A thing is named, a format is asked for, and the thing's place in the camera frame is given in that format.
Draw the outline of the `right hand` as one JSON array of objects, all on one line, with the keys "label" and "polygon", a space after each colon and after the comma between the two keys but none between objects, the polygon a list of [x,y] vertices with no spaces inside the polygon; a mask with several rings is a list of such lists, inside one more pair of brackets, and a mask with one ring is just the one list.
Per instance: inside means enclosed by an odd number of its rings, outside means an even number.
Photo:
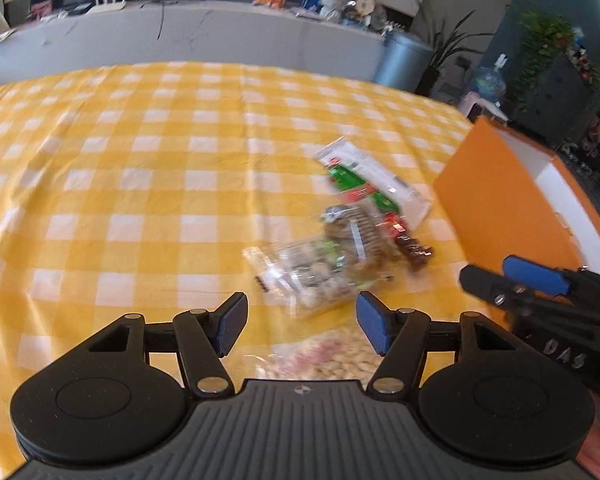
[{"label": "right hand", "polygon": [[597,418],[583,442],[576,462],[595,479],[600,480],[600,421]]}]

